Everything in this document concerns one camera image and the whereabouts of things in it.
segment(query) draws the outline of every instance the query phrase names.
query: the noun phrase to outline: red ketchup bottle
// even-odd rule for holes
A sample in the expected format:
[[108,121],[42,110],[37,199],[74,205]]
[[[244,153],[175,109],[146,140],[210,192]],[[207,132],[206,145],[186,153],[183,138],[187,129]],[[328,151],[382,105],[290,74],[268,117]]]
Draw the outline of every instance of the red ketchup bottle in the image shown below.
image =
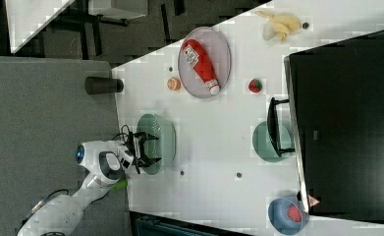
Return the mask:
[[213,71],[212,62],[201,44],[194,40],[187,40],[182,46],[186,61],[192,66],[201,80],[209,88],[211,94],[217,94],[220,90]]

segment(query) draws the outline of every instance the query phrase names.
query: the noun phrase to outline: red fruit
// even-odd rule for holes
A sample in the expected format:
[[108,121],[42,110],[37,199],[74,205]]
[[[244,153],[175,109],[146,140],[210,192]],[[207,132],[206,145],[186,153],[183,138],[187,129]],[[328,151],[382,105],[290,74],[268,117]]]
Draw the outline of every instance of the red fruit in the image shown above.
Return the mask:
[[302,222],[302,213],[295,205],[289,207],[287,216],[294,222]]
[[249,82],[249,86],[247,88],[252,92],[258,93],[262,89],[262,84],[259,80],[253,79]]

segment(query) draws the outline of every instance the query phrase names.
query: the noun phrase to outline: blue bowl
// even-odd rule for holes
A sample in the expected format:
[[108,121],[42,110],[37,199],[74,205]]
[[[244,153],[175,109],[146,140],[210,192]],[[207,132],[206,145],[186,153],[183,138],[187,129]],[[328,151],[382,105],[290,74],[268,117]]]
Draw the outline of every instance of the blue bowl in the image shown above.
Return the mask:
[[[301,212],[301,222],[294,222],[287,216],[287,211],[292,205],[296,206]],[[274,200],[268,208],[268,217],[274,228],[277,229],[278,232],[285,235],[297,234],[307,224],[307,214],[299,208],[297,199],[294,199],[293,201],[290,199]]]

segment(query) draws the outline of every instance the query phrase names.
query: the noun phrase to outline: gray carpet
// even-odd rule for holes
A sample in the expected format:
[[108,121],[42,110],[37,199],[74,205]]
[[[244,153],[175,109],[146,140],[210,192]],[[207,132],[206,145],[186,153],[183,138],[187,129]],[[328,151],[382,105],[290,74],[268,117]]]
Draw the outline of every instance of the gray carpet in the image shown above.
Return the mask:
[[[109,73],[107,62],[0,57],[0,236],[51,192],[79,188],[78,144],[118,133],[114,94],[84,90]],[[72,235],[131,235],[126,190],[89,206]]]

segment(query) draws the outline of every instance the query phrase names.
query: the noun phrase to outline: green plate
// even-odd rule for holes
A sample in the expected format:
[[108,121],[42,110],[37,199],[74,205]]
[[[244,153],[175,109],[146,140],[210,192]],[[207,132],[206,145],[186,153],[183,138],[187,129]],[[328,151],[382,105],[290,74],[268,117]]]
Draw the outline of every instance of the green plate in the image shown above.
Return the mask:
[[[282,125],[280,125],[279,129],[281,148],[291,148],[292,139],[290,137],[289,131]],[[268,162],[278,162],[289,156],[289,153],[282,154],[282,157],[278,156],[277,152],[271,144],[266,121],[260,123],[253,131],[252,145],[256,153],[262,159]]]
[[162,158],[149,167],[143,167],[145,173],[155,175],[163,169],[163,166],[171,165],[176,153],[176,134],[170,121],[159,115],[145,114],[138,121],[137,132],[146,132],[159,138],[157,141],[147,141],[144,144],[148,158]]

